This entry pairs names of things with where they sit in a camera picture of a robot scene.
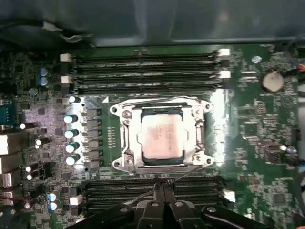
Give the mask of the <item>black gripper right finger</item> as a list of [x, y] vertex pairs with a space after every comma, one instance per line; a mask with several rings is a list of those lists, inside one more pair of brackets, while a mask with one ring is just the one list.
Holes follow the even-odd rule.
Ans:
[[197, 211], [186, 202], [176, 200], [175, 184], [166, 183], [166, 200], [180, 229], [269, 229], [257, 222], [218, 205], [209, 205]]

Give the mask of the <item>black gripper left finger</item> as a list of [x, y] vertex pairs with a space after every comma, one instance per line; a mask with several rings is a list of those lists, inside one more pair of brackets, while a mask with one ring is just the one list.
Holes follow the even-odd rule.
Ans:
[[142, 201], [136, 208], [118, 204], [78, 223], [77, 229], [161, 229], [165, 209], [164, 182], [153, 186], [153, 200]]

